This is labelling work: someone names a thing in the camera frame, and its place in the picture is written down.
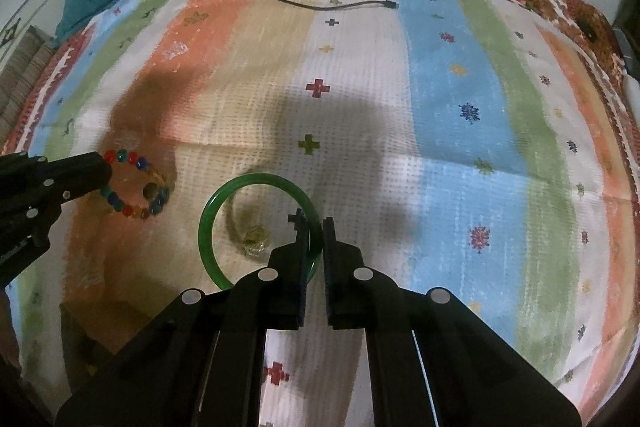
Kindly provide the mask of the green jade bangle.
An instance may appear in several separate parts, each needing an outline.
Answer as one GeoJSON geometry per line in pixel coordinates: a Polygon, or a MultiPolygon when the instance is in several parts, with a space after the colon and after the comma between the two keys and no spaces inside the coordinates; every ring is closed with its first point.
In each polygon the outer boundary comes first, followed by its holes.
{"type": "Polygon", "coordinates": [[[234,284],[224,275],[215,256],[213,231],[219,210],[227,200],[242,188],[253,185],[265,185],[276,188],[297,202],[307,221],[309,234],[309,251],[307,261],[307,282],[310,283],[318,270],[320,254],[323,248],[322,224],[319,213],[310,197],[295,183],[272,173],[253,172],[242,174],[217,188],[209,197],[200,221],[198,221],[198,253],[202,265],[214,285],[221,291],[231,289],[234,284]]]}

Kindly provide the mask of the striped brown cushion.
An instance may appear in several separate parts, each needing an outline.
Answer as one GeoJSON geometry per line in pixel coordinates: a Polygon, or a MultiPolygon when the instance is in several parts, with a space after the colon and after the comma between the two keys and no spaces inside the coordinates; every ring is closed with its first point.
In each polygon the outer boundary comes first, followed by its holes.
{"type": "Polygon", "coordinates": [[[51,38],[29,26],[1,71],[1,144],[17,124],[27,98],[54,55],[51,38]]]}

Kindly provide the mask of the striped colourful bed cloth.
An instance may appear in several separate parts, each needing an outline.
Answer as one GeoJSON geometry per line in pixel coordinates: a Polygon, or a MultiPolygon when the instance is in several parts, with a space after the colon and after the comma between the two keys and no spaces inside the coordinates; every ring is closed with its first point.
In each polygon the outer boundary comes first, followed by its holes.
{"type": "Polygon", "coordinates": [[[46,66],[6,149],[149,159],[159,215],[91,194],[12,287],[24,377],[51,410],[180,291],[236,176],[299,186],[401,286],[452,290],[596,416],[638,350],[636,126],[615,84],[506,0],[120,0],[46,66]]]}

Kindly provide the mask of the white pillow at edge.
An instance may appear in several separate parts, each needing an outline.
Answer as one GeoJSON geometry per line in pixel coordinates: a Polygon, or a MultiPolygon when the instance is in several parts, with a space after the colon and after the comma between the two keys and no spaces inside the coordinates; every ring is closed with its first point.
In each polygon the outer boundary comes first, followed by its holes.
{"type": "Polygon", "coordinates": [[[639,61],[632,55],[624,55],[625,72],[623,88],[634,120],[640,120],[639,61]]]}

